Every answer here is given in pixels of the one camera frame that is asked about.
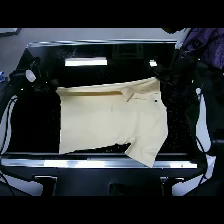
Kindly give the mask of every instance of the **folded cloth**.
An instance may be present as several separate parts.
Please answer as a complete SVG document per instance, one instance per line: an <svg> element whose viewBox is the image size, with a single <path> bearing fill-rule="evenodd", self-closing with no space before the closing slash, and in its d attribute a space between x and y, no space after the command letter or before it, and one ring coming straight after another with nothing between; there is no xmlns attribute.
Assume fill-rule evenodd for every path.
<svg viewBox="0 0 224 224"><path fill-rule="evenodd" d="M125 154L152 167L167 137L160 82L58 88L61 99L60 154L131 143Z"/></svg>

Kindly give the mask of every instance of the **glossy black surface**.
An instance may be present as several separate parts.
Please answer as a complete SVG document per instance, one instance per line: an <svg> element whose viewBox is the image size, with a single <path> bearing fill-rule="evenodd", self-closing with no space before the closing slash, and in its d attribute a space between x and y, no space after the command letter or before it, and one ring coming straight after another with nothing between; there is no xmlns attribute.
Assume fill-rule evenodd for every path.
<svg viewBox="0 0 224 224"><path fill-rule="evenodd" d="M59 86L88 86L128 82L153 76L150 60L165 66L170 64L174 42L121 41L105 43L42 43L30 45L19 62L18 68L27 68L33 57L41 58L41 74L48 80L58 80ZM66 67L68 58L106 57L105 66ZM56 93L30 90L18 99L11 119L12 136L8 152L58 152L60 142L60 98ZM161 152L186 152L185 146L176 144L174 132ZM124 152L125 146L112 146L86 152Z"/></svg>

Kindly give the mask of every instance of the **floor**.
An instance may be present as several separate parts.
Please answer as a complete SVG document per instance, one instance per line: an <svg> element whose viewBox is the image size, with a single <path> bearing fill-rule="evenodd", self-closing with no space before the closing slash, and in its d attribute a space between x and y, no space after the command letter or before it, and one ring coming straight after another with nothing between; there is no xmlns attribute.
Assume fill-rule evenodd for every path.
<svg viewBox="0 0 224 224"><path fill-rule="evenodd" d="M177 39L161 28L22 28L18 35L0 37L0 71L8 76L30 42L102 39Z"/></svg>

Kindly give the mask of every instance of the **gray floor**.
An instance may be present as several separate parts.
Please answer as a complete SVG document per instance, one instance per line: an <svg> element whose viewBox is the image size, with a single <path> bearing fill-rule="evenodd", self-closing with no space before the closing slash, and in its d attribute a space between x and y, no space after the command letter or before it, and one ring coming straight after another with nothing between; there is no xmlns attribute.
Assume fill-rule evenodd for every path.
<svg viewBox="0 0 224 224"><path fill-rule="evenodd" d="M0 71L6 75L17 66L30 42L103 39L177 39L161 28L22 28L18 35L0 37Z"/></svg>

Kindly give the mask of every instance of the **purple fabric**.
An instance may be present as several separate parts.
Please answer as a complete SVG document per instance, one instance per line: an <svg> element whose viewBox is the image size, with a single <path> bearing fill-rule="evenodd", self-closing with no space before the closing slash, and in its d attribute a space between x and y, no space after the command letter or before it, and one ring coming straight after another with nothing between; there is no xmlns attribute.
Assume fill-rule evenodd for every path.
<svg viewBox="0 0 224 224"><path fill-rule="evenodd" d="M224 69L224 28L192 28L183 47L195 54L201 49L199 58L204 63Z"/></svg>

